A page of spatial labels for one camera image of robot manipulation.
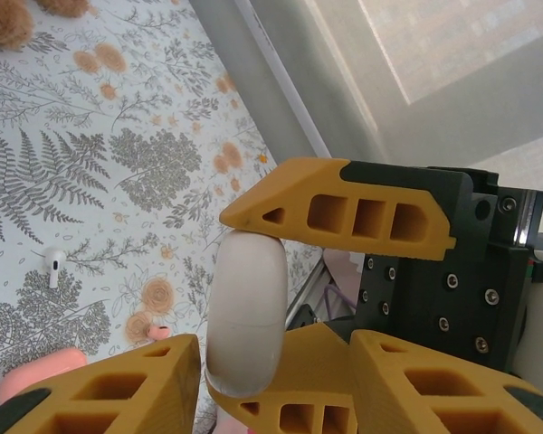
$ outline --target white capsule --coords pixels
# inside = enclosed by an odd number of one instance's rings
[[[217,252],[207,322],[207,380],[247,398],[272,382],[288,308],[288,264],[281,242],[231,231]]]

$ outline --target airpods earbud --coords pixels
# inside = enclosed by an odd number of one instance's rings
[[[48,269],[50,275],[49,287],[51,289],[56,289],[58,287],[58,275],[61,271],[62,264],[66,260],[66,254],[60,250],[51,247],[44,253],[44,263]]]

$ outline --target brown teddy bear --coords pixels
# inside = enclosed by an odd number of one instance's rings
[[[36,0],[46,11],[67,16],[82,16],[89,8],[89,0]],[[0,46],[18,49],[30,41],[34,22],[25,0],[0,0]]]

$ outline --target gripper jaw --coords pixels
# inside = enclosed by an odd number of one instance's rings
[[[326,325],[286,334],[270,387],[249,399],[209,388],[261,434],[543,434],[543,420],[507,392],[519,378],[368,330],[350,345]]]
[[[197,336],[174,336],[36,383],[14,398],[47,396],[0,432],[191,434],[200,378]]]
[[[325,248],[442,260],[455,247],[430,192],[342,177],[350,161],[293,158],[220,214],[234,229]]]

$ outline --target orange flower print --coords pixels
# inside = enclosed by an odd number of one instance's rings
[[[115,220],[115,222],[127,224],[127,218],[128,218],[127,215],[122,214],[120,212],[114,212],[112,215],[113,215],[113,219]]]
[[[228,73],[228,72],[225,73],[225,75],[224,75],[224,80],[225,80],[225,82],[227,83],[227,87],[228,87],[230,90],[235,91],[235,83],[233,82],[232,78],[229,76],[229,73]]]
[[[235,176],[233,177],[232,182],[230,182],[230,184],[235,192],[239,192],[239,189],[241,188],[241,186],[239,185],[239,180]]]
[[[173,259],[174,256],[175,256],[175,251],[171,247],[171,244],[163,244],[161,246],[161,258]]]
[[[229,87],[227,86],[225,79],[217,79],[215,81],[215,85],[221,93],[227,93],[229,91]]]
[[[74,63],[80,70],[94,74],[99,71],[99,61],[89,52],[74,52],[72,55]]]
[[[229,163],[223,156],[216,156],[214,158],[214,168],[220,174],[226,174],[229,172]]]
[[[105,65],[111,71],[124,72],[127,70],[127,63],[125,58],[113,45],[107,42],[99,43],[94,48],[94,52],[97,55],[100,63]]]
[[[130,342],[136,344],[147,340],[147,331],[151,326],[152,315],[149,312],[137,312],[127,320],[126,332]]]
[[[229,165],[234,168],[239,168],[243,165],[242,155],[237,150],[237,146],[232,142],[225,142],[223,146],[224,157],[229,162]]]
[[[105,99],[113,100],[117,97],[117,90],[110,84],[104,83],[100,85],[100,94]]]
[[[143,287],[141,301],[154,314],[164,315],[169,312],[174,299],[173,288],[164,278],[152,278]]]

